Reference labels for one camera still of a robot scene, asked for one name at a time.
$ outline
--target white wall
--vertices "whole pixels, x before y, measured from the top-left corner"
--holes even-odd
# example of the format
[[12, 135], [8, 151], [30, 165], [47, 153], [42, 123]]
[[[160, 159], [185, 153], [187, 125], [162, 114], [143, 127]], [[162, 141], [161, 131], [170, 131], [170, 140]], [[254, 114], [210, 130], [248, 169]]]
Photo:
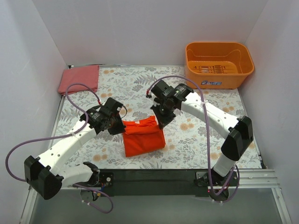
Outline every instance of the white wall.
[[267, 0], [33, 2], [68, 65], [163, 65], [193, 41], [245, 42]]
[[[12, 179], [4, 160], [16, 144], [51, 134], [60, 96], [57, 88], [66, 67], [31, 0], [0, 0], [0, 223], [19, 223], [28, 185]], [[10, 160], [24, 177], [24, 160], [48, 145], [21, 147]]]
[[269, 0], [246, 44], [256, 66], [241, 94], [266, 165], [299, 223], [299, 1]]

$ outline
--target pink cloth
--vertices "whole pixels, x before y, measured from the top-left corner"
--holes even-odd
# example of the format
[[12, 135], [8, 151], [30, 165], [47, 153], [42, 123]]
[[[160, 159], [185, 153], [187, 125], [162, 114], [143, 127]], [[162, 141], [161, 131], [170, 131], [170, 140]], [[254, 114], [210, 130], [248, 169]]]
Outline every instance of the pink cloth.
[[[64, 70], [58, 92], [65, 95], [66, 88], [72, 83], [84, 83], [96, 92], [98, 89], [99, 68], [98, 65], [90, 65]], [[69, 89], [69, 94], [83, 90], [87, 90], [86, 87], [74, 85]]]

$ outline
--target logo on basket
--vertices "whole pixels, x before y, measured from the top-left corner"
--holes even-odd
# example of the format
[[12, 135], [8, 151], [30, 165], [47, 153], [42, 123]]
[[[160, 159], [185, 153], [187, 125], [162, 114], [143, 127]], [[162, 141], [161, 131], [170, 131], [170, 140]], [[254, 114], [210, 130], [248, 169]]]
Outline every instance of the logo on basket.
[[202, 85], [221, 85], [222, 82], [208, 82], [207, 80], [202, 81]]

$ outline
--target orange plastic bin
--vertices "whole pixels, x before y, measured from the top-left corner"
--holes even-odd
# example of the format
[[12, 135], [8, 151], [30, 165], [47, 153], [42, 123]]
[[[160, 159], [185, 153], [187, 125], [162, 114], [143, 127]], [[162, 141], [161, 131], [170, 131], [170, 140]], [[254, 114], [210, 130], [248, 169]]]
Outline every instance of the orange plastic bin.
[[248, 49], [240, 43], [193, 42], [185, 51], [185, 75], [202, 89], [238, 88], [254, 70]]

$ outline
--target floral tablecloth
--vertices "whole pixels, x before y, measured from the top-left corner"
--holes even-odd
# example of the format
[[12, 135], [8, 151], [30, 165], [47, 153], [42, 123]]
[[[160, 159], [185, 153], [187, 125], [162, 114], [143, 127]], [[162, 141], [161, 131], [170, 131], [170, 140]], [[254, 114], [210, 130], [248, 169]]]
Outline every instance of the floral tablecloth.
[[[97, 94], [102, 101], [113, 97], [125, 104], [128, 114], [124, 120], [137, 121], [154, 115], [150, 109], [152, 101], [145, 97], [145, 92], [154, 80], [167, 75], [183, 76], [184, 68], [101, 68]], [[165, 81], [173, 86], [185, 82], [179, 78], [169, 78]], [[214, 106], [232, 115], [244, 115], [238, 90], [203, 90], [203, 92], [205, 98]], [[85, 110], [97, 105], [94, 95], [87, 91], [72, 94], [71, 98]], [[125, 111], [122, 109], [120, 113], [124, 115]], [[122, 135], [112, 136], [108, 131], [104, 131], [84, 144], [66, 162], [65, 166], [72, 167], [90, 161], [99, 168], [207, 168], [205, 123], [178, 110], [175, 111], [175, 114], [174, 121], [164, 129], [166, 146], [161, 150], [126, 158]], [[81, 112], [65, 99], [55, 135], [67, 133], [75, 125], [80, 115]], [[214, 165], [221, 154], [221, 145], [224, 139], [213, 129], [210, 129], [210, 136], [211, 163]], [[238, 166], [239, 168], [261, 168], [254, 143], [238, 161]]]

